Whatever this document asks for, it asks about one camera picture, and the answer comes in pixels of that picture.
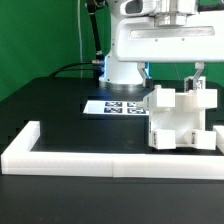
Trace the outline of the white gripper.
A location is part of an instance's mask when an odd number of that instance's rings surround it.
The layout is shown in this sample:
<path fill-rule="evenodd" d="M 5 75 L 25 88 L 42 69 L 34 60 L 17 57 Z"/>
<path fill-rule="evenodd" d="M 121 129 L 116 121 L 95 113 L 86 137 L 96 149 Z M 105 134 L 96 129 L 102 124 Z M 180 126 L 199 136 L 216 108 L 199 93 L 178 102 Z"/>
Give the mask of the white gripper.
<path fill-rule="evenodd" d="M 144 88 L 153 84 L 148 62 L 196 62 L 184 90 L 196 90 L 204 62 L 224 61 L 224 9 L 202 11 L 197 0 L 126 0 L 116 28 L 114 52 L 120 61 L 138 62 Z"/>

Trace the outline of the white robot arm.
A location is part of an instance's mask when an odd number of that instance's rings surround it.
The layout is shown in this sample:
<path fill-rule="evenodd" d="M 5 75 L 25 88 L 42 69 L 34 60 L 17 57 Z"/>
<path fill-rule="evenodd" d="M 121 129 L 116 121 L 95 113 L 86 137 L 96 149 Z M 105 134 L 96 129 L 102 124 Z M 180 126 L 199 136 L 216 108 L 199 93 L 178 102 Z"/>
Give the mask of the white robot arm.
<path fill-rule="evenodd" d="M 96 12 L 111 18 L 110 51 L 102 52 Z M 87 0 L 96 58 L 103 62 L 99 83 L 114 89 L 150 87 L 149 64 L 193 63 L 185 89 L 202 87 L 207 62 L 224 62 L 224 0 Z"/>

